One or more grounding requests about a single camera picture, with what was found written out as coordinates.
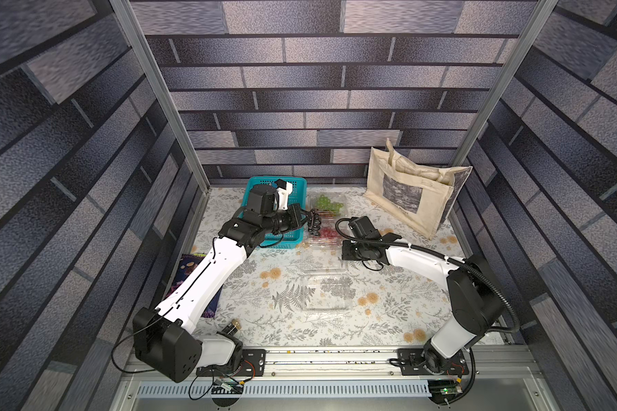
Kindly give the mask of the teal plastic basket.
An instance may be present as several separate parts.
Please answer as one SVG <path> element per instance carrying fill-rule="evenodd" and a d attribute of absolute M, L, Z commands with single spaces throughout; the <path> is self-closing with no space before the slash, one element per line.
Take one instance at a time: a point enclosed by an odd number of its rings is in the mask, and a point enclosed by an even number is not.
<path fill-rule="evenodd" d="M 303 226 L 308 223 L 306 198 L 307 182 L 301 177 L 252 177 L 238 218 L 255 234 L 255 246 L 293 248 L 303 240 Z"/>

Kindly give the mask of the clear clamshell container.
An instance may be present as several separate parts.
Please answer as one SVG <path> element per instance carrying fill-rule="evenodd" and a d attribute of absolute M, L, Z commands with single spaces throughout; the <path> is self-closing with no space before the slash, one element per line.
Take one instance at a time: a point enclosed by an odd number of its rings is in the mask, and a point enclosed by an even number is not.
<path fill-rule="evenodd" d="M 307 243 L 318 250 L 336 250 L 341 247 L 343 237 L 336 231 L 334 224 L 322 225 L 318 236 L 308 235 Z"/>
<path fill-rule="evenodd" d="M 317 210 L 322 220 L 335 221 L 349 215 L 346 196 L 320 192 L 308 195 L 308 206 Z"/>
<path fill-rule="evenodd" d="M 310 272 L 302 276 L 302 308 L 306 312 L 341 312 L 355 303 L 356 291 L 347 272 Z"/>

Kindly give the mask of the black grape bunch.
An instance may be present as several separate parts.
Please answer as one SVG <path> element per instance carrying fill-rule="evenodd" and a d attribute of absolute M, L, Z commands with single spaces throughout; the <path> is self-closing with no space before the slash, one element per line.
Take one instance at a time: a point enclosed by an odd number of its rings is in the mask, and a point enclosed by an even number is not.
<path fill-rule="evenodd" d="M 322 218 L 319 212 L 313 209 L 308 216 L 307 230 L 312 236 L 320 237 L 320 230 L 322 229 Z"/>

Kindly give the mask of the green grape bunch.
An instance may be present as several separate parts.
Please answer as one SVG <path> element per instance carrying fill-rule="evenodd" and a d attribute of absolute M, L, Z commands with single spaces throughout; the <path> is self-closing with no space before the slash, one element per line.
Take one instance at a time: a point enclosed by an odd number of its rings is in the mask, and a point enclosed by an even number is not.
<path fill-rule="evenodd" d="M 339 216 L 344 208 L 344 203 L 332 200 L 327 195 L 320 195 L 315 202 L 315 208 L 321 213 Z"/>

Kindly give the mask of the clear clamshell container back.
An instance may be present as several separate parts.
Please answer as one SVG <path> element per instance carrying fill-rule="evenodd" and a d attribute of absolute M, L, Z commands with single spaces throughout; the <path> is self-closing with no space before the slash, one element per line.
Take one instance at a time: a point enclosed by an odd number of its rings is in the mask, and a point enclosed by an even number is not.
<path fill-rule="evenodd" d="M 355 303 L 356 291 L 347 272 L 310 272 L 302 276 L 302 308 L 306 312 L 341 312 Z"/>

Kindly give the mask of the clear clamshell container front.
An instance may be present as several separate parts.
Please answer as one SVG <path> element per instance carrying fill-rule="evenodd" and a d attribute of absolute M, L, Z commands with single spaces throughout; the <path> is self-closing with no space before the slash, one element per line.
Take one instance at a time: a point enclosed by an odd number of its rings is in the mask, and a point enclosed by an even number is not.
<path fill-rule="evenodd" d="M 308 195 L 308 206 L 317 210 L 322 220 L 335 221 L 349 215 L 346 196 L 320 192 Z"/>

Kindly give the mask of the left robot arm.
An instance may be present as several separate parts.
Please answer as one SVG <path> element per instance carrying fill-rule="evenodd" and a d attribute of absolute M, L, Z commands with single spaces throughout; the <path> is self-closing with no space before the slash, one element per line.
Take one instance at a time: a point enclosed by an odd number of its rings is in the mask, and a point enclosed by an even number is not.
<path fill-rule="evenodd" d="M 289 202 L 294 185 L 279 179 L 257 184 L 245 204 L 223 224 L 200 265 L 155 308 L 142 308 L 133 320 L 135 356 L 153 370 L 180 383 L 197 368 L 241 361 L 238 343 L 219 332 L 202 340 L 193 333 L 226 279 L 260 248 L 268 235 L 302 229 L 308 213 Z"/>

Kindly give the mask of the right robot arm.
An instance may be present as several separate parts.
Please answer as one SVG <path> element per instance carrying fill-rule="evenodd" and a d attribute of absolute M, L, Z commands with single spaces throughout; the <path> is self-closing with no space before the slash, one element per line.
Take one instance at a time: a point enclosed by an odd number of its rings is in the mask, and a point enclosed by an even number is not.
<path fill-rule="evenodd" d="M 418 361 L 418 366 L 433 375 L 448 371 L 458 354 L 488 333 L 516 332 L 517 313 L 482 256 L 475 254 L 461 260 L 403 241 L 394 233 L 383 235 L 368 217 L 339 219 L 334 228 L 344 239 L 344 260 L 400 267 L 431 280 L 447 292 L 451 318 L 423 345 Z"/>

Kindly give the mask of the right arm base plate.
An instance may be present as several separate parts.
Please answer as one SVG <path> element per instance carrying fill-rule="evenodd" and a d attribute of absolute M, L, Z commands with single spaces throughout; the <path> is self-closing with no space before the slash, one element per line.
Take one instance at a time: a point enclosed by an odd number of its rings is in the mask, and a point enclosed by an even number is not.
<path fill-rule="evenodd" d="M 462 377 L 470 374 L 462 351 L 446 359 L 433 349 L 428 349 L 427 354 L 418 347 L 398 349 L 390 364 L 399 368 L 403 376 Z"/>

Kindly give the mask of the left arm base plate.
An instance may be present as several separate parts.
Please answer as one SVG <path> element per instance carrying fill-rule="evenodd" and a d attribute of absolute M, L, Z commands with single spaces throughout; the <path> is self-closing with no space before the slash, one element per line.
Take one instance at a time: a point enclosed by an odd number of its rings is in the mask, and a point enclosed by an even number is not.
<path fill-rule="evenodd" d="M 211 375 L 211 369 L 238 377 L 261 377 L 265 372 L 267 351 L 265 349 L 237 349 L 233 358 L 221 366 L 204 366 L 198 368 L 195 374 L 199 377 Z"/>

